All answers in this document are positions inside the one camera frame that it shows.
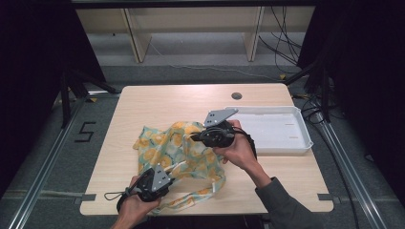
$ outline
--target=cable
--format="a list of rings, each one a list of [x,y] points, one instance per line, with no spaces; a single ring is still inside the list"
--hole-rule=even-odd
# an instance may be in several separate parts
[[[158,49],[152,44],[152,42],[149,42],[149,45],[161,56],[164,56],[161,54]],[[169,65],[170,67],[176,68],[176,69],[192,69],[192,70],[214,70],[214,71],[220,71],[220,72],[235,72],[235,73],[241,73],[249,76],[254,76],[254,77],[263,77],[270,79],[275,82],[284,82],[284,80],[281,79],[275,79],[271,76],[268,75],[263,75],[263,74],[253,74],[253,73],[245,73],[239,70],[232,70],[232,69],[217,69],[217,68],[212,68],[212,67],[191,67],[191,66],[184,66],[184,65]]]
[[[279,45],[279,43],[280,43],[280,41],[282,40],[282,35],[286,38],[286,40],[287,40],[287,43],[288,43],[288,48],[289,48],[289,51],[290,51],[290,53],[291,53],[291,55],[292,55],[292,58],[295,60],[295,56],[294,55],[296,55],[297,56],[297,58],[298,58],[298,53],[295,51],[295,49],[294,49],[294,47],[293,47],[293,45],[292,45],[292,43],[293,44],[295,44],[296,45],[296,43],[295,42],[293,42],[289,37],[288,37],[288,34],[287,34],[287,24],[286,24],[286,16],[287,16],[287,7],[282,7],[282,10],[283,10],[283,25],[281,25],[280,24],[280,20],[278,19],[278,17],[277,17],[277,15],[276,15],[276,13],[275,13],[275,11],[274,11],[274,8],[273,7],[270,7],[271,8],[271,11],[272,11],[272,13],[273,13],[273,15],[274,15],[274,18],[276,19],[276,21],[277,21],[277,24],[278,24],[278,26],[279,26],[279,28],[280,28],[280,36],[279,37],[277,37],[278,38],[278,43],[277,43],[277,47],[278,47],[278,45]]]
[[[305,109],[305,106],[306,106],[306,105],[308,104],[308,102],[311,101],[314,97],[316,98],[316,95],[313,96],[312,98],[310,98],[310,99],[304,104],[304,106],[302,107],[302,111],[308,111],[308,110],[309,110],[309,109]],[[312,113],[316,114],[316,113],[322,111],[322,110],[320,109],[320,105],[319,105],[319,103],[318,103],[317,101],[316,101],[316,103],[311,103],[311,104],[313,105],[311,108],[315,110],[315,111],[313,111]],[[352,200],[352,194],[351,194],[351,192],[350,192],[350,190],[349,190],[349,186],[348,186],[348,184],[346,183],[346,180],[345,180],[345,178],[344,178],[344,176],[343,176],[342,169],[340,168],[340,165],[339,165],[339,163],[337,162],[336,156],[334,155],[333,150],[332,150],[331,146],[329,145],[328,141],[327,141],[327,140],[325,139],[325,137],[322,135],[321,131],[319,131],[319,129],[315,126],[315,124],[320,124],[320,123],[322,123],[324,120],[321,120],[321,121],[319,121],[318,123],[313,123],[313,122],[311,122],[310,120],[308,120],[308,119],[306,119],[306,118],[304,118],[304,119],[305,119],[305,120],[307,121],[307,123],[315,130],[315,132],[321,136],[321,138],[322,138],[322,140],[324,141],[325,145],[328,147],[328,150],[329,150],[330,155],[331,155],[331,157],[332,157],[332,159],[333,159],[333,162],[334,162],[334,164],[336,165],[336,168],[337,168],[337,171],[338,171],[338,173],[339,173],[339,176],[340,176],[340,178],[342,179],[343,186],[345,187],[345,190],[346,190],[346,192],[347,192],[347,194],[348,194],[348,198],[349,198],[349,200],[350,200],[350,204],[351,204],[351,208],[352,208],[352,213],[353,213],[355,228],[357,228],[357,229],[360,228],[360,227],[359,227],[359,223],[358,223],[357,213],[356,213],[355,207],[354,207],[354,202],[353,202],[353,200]]]
[[[263,40],[262,36],[259,35],[259,39],[265,44],[265,46],[266,46],[268,49],[270,49],[270,50],[273,51],[273,52],[277,52],[277,54],[279,54],[280,56],[282,56],[283,58],[285,58],[286,61],[288,61],[289,63],[291,63],[291,64],[293,64],[293,65],[296,65],[296,64],[297,64],[296,62],[294,62],[294,59],[292,59],[291,57],[287,56],[286,54],[284,54],[284,53],[282,53],[282,52],[280,52],[280,51],[274,49],[274,48],[271,47],[270,45],[268,45],[268,43],[266,43],[266,42]]]

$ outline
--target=plastic tray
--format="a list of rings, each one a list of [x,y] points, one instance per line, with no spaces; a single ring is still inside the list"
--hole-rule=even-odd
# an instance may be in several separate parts
[[[302,156],[310,140],[300,109],[288,107],[226,107],[254,140],[258,156]]]

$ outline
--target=table top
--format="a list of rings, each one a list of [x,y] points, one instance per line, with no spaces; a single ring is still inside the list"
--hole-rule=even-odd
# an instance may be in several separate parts
[[[32,0],[34,4],[70,5],[76,9],[317,6],[348,0]]]
[[[233,93],[242,98],[235,100]],[[204,122],[209,111],[227,106],[293,106],[284,84],[213,84],[131,86],[122,91],[110,127],[100,150],[86,195],[96,194],[93,201],[83,201],[83,215],[116,215],[117,200],[108,201],[104,194],[120,192],[138,173],[138,152],[133,144],[143,126],[166,130],[176,121]],[[331,201],[320,201],[317,194],[327,194],[312,150],[303,156],[259,156],[259,162],[271,177],[278,177],[286,190],[312,212],[328,212]],[[266,213],[256,196],[250,177],[231,163],[224,165],[226,183],[209,200],[175,212],[164,209],[162,215],[223,215]],[[205,187],[206,180],[183,180],[173,185],[165,201]]]

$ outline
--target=gray sleeve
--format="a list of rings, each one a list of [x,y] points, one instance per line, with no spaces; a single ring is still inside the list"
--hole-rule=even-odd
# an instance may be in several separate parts
[[[268,186],[255,191],[275,228],[323,228],[320,218],[292,198],[276,177],[271,180]]]

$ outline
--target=cloth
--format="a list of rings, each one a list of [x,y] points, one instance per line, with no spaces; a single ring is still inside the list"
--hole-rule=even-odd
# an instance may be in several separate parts
[[[168,130],[143,127],[134,149],[139,152],[139,174],[159,163],[175,182],[184,177],[211,179],[212,186],[196,190],[185,197],[171,202],[162,202],[155,210],[158,214],[163,208],[181,210],[191,207],[218,192],[226,181],[221,166],[221,156],[217,156],[212,148],[205,147],[201,142],[191,139],[192,133],[203,130],[199,122],[176,122]]]
[[[276,177],[267,186],[255,191],[268,210],[274,228],[324,228],[320,218],[291,197]]]

